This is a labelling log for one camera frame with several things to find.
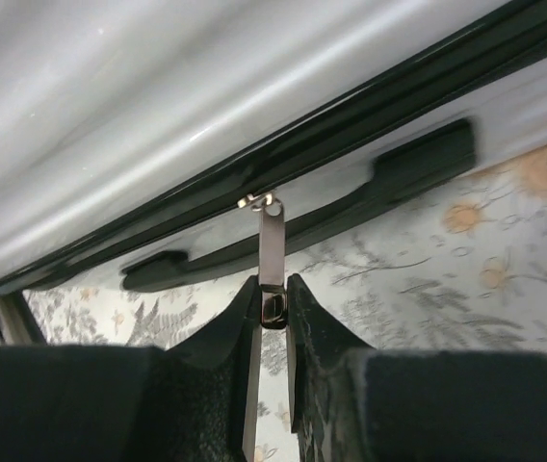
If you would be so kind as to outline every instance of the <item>floral tablecloth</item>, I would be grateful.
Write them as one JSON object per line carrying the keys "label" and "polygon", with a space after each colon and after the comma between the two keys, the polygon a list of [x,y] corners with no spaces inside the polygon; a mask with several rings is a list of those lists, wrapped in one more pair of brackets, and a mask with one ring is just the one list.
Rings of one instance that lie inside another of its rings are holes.
{"label": "floral tablecloth", "polygon": [[[377,348],[547,351],[547,146],[292,255],[287,270]],[[167,348],[223,309],[251,273],[155,295],[27,296],[52,343]],[[265,331],[256,461],[299,460],[284,342]]]}

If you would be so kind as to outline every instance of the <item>metal zipper pull tab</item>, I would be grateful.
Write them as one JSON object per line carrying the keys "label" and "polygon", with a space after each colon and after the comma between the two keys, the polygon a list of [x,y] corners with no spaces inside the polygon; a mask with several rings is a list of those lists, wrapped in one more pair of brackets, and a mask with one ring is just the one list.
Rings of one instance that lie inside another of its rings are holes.
{"label": "metal zipper pull tab", "polygon": [[253,196],[238,202],[249,206],[261,217],[259,231],[258,282],[263,292],[261,325],[266,329],[286,327],[287,306],[284,288],[284,206],[273,192]]}

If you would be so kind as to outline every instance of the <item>glossy white surface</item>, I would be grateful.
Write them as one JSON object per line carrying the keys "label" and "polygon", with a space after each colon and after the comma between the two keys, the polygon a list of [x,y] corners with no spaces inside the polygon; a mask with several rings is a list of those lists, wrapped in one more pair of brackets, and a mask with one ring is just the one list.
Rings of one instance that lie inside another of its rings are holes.
{"label": "glossy white surface", "polygon": [[[470,117],[474,124],[477,169],[547,144],[547,59],[473,91],[280,187],[278,196],[285,203],[286,218],[300,217],[350,193],[370,179],[371,162],[378,155],[462,117]],[[117,289],[122,268],[162,250],[185,250],[194,259],[256,233],[258,218],[250,211],[236,210],[84,272],[65,287]]]}
{"label": "glossy white surface", "polygon": [[504,3],[0,1],[0,277]]}

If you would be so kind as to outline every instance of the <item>table surface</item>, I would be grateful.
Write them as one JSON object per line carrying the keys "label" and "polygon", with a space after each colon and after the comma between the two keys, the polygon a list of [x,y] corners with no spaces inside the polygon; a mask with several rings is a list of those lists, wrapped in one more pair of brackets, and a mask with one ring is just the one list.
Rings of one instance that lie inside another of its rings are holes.
{"label": "table surface", "polygon": [[[294,254],[287,272],[377,348],[547,351],[547,146]],[[51,343],[172,347],[252,273],[150,295],[75,288],[27,298]],[[299,460],[284,342],[264,332],[256,461]]]}

